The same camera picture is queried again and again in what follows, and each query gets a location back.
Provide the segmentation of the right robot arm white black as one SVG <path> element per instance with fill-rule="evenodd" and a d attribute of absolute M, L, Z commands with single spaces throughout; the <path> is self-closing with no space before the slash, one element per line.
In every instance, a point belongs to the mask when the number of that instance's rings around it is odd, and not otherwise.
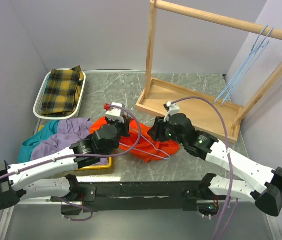
<path fill-rule="evenodd" d="M 207 132 L 196 130 L 191 121 L 177 113 L 165 120 L 156 117 L 148 135 L 157 142 L 172 140 L 197 158 L 232 171 L 238 180 L 207 174 L 201 181 L 200 195 L 209 200 L 213 196 L 230 194 L 233 198 L 253 203 L 263 213 L 277 217 L 282 209 L 282 168 L 263 166 L 229 149 Z"/>

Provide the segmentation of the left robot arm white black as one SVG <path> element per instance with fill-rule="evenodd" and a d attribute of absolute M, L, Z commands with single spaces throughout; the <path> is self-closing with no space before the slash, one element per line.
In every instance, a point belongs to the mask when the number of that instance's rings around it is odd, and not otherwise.
<path fill-rule="evenodd" d="M 49 179 L 50 176 L 79 170 L 113 156 L 122 137 L 129 136 L 131 118 L 106 117 L 106 123 L 86 138 L 65 149 L 26 163 L 9 165 L 0 161 L 0 210 L 20 201 L 39 197 L 59 197 L 74 201 L 80 196 L 76 177 Z"/>

